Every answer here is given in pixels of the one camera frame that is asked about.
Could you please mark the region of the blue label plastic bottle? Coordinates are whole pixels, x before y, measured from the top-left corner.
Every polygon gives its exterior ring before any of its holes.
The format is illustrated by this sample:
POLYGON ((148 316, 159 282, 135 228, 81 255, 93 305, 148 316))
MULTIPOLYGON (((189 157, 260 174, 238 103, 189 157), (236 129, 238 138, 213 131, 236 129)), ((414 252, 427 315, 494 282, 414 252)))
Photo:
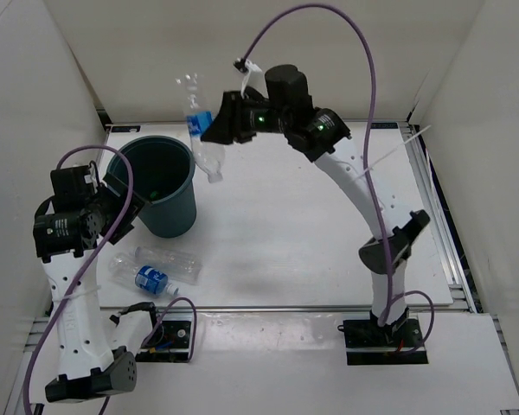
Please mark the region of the blue label plastic bottle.
POLYGON ((176 83, 182 95, 183 114, 195 164, 207 176, 209 183, 221 182, 225 150, 220 144, 202 141, 202 135, 214 120, 202 88, 202 77, 198 73, 186 73, 176 79, 176 83))

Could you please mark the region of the clear unlabelled plastic bottle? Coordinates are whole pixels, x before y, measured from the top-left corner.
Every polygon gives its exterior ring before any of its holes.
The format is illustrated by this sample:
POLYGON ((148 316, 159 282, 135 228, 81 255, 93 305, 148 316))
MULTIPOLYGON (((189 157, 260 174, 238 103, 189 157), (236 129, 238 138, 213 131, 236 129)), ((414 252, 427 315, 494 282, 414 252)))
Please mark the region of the clear unlabelled plastic bottle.
POLYGON ((150 246, 137 246, 132 253, 138 262, 158 269, 173 280, 198 285, 202 262, 190 253, 150 246))

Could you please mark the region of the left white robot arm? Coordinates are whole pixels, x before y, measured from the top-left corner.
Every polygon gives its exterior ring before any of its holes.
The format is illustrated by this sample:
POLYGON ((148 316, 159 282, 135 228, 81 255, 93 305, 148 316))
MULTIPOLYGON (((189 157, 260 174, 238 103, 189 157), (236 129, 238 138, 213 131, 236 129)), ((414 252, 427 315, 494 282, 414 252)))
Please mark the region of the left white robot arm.
POLYGON ((138 339, 154 346, 164 325, 139 312, 113 320, 108 339, 93 262, 107 234, 118 242, 140 209, 100 182, 95 163, 54 169, 53 195, 36 210, 33 237, 54 303, 58 374, 45 387, 50 403, 76 403, 129 393, 137 384, 138 339))

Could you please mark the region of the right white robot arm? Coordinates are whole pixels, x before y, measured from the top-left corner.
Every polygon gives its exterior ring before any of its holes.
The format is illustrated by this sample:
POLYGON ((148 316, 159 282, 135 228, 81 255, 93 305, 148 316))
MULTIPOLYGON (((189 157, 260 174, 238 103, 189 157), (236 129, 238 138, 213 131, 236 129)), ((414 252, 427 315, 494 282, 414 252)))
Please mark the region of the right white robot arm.
POLYGON ((314 106, 307 78, 296 66, 268 69, 265 82, 266 95, 251 86, 225 91, 201 140, 244 144, 259 133, 279 133, 343 191, 372 233, 359 257, 372 275, 371 335, 389 346, 401 337, 408 317, 406 264, 430 217, 423 209, 413 211, 399 203, 395 194, 376 189, 348 126, 334 111, 314 106))

